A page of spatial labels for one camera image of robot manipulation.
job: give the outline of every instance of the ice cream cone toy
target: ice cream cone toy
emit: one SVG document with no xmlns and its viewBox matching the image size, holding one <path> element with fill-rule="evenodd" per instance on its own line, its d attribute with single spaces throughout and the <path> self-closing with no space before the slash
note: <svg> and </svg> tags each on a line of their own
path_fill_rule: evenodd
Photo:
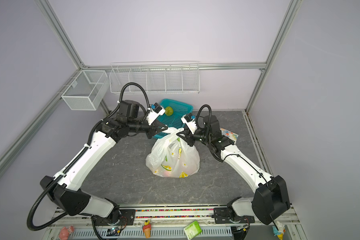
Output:
<svg viewBox="0 0 360 240">
<path fill-rule="evenodd" d="M 145 234 L 145 238 L 151 237 L 151 224 L 149 222 L 149 220 L 145 220 L 144 222 L 143 232 Z"/>
</svg>

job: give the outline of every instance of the plastic bag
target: plastic bag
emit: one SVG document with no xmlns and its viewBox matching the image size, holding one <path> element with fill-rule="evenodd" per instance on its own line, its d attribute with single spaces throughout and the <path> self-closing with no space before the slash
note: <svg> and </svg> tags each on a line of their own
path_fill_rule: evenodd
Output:
<svg viewBox="0 0 360 240">
<path fill-rule="evenodd" d="M 145 164 L 154 175 L 160 177 L 187 177 L 197 173 L 200 157 L 195 146 L 190 147 L 176 134 L 184 128 L 169 127 L 167 136 L 158 139 L 152 152 L 145 159 Z"/>
</svg>

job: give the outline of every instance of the yellow-green fruit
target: yellow-green fruit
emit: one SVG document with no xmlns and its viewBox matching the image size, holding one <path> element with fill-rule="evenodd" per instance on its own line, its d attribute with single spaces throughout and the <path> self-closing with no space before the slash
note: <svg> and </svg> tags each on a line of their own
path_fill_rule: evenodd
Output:
<svg viewBox="0 0 360 240">
<path fill-rule="evenodd" d="M 171 108 L 171 107 L 166 107 L 165 108 L 165 114 L 167 115 L 167 116 L 171 116 L 172 114 L 173 114 L 173 109 Z"/>
</svg>

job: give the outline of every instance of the gray marble tabletop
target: gray marble tabletop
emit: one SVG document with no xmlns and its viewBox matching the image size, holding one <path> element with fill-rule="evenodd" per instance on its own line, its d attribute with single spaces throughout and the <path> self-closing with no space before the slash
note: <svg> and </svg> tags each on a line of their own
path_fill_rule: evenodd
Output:
<svg viewBox="0 0 360 240">
<path fill-rule="evenodd" d="M 242 112 L 213 114 L 220 127 L 239 134 L 237 147 L 259 165 Z M 238 196 L 253 197 L 241 176 L 227 163 L 215 160 L 199 142 L 195 144 L 200 155 L 196 174 L 186 178 L 153 175 L 145 165 L 145 158 L 155 141 L 147 139 L 145 134 L 122 139 L 92 169 L 81 189 L 117 204 L 227 204 Z"/>
</svg>

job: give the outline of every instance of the white mesh basket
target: white mesh basket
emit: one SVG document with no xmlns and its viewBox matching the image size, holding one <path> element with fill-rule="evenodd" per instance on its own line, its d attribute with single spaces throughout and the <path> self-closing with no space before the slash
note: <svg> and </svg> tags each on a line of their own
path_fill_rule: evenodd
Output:
<svg viewBox="0 0 360 240">
<path fill-rule="evenodd" d="M 108 88 L 105 71 L 82 70 L 61 97 L 72 110 L 96 110 Z"/>
<path fill-rule="evenodd" d="M 110 91 L 120 93 L 121 88 L 126 83 L 134 82 L 140 84 L 148 93 L 200 92 L 198 62 L 188 62 L 187 64 L 160 63 L 155 65 L 111 63 Z M 141 91 L 136 86 L 130 86 L 125 90 L 125 93 L 141 93 Z"/>
</svg>

